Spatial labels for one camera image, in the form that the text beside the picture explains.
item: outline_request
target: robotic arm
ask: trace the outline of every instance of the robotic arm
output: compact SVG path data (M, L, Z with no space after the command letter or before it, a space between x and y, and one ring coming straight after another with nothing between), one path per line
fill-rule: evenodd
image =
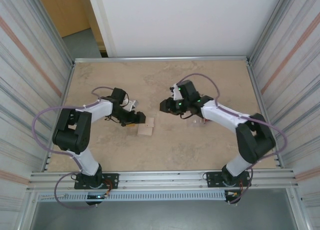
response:
M84 187L99 188L103 184L101 165L88 148L91 123L103 117L114 117L122 126L144 123L146 116L133 110L138 102L125 99L126 92L114 88L111 96L102 97L97 105L85 109L63 109L55 127L52 141L63 151L72 154L81 164L77 179Z
M236 134L239 154L222 168L222 178L227 185L233 185L241 174L271 150L276 142L269 127L241 118L250 117L265 121L261 114L242 114L224 107L209 96L200 96L190 80L174 84L171 97L160 103L160 111L182 116L191 115L215 121Z

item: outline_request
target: tan stone surface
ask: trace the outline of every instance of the tan stone surface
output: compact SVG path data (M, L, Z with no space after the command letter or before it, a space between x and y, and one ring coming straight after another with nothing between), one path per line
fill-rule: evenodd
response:
M219 102L239 112L259 111L244 61L177 61L78 63L66 105L82 106L95 101L90 94L97 86L124 89L139 102L137 111L154 117L152 136L137 136L137 126L121 127L100 119L91 126L89 147L104 171L155 171L221 169L238 153L235 134L216 123L188 127L178 116L159 112L159 103L170 96L169 87L187 74L211 77L220 88ZM196 89L215 97L206 79L191 77ZM98 90L102 96L109 90ZM272 158L257 165L274 168ZM50 172L77 170L65 156L53 155Z

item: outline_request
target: gray floor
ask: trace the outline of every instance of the gray floor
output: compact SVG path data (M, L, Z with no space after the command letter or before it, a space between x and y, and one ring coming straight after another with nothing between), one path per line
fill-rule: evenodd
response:
M101 58L100 51L91 29L63 37L73 59L76 58Z
M223 201L106 202L97 209L69 210L57 203L40 203L32 229L296 230L297 227L286 191L281 189L249 190L238 206Z

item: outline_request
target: small cardboard piece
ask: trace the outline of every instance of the small cardboard piece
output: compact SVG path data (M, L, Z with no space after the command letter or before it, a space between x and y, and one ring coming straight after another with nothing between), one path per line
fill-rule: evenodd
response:
M144 124L138 124L138 135L151 136L155 126L155 118L146 117Z

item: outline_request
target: metal rail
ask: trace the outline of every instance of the metal rail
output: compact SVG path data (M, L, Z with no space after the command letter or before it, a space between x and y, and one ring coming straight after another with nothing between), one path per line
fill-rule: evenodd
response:
M117 172L119 173L118 189L113 191L172 191L172 190L208 190L205 172L199 171L155 171L155 172ZM291 169L255 169L252 189L296 188L294 173ZM67 173L34 173L31 175L27 192L52 192L58 179ZM70 176L59 184L58 192L83 192L75 190L75 182ZM214 188L220 190L230 187Z
M200 60L247 60L244 55L217 56L164 56L164 57L110 57L110 58L77 58L75 63L106 62L146 62L146 61L200 61Z

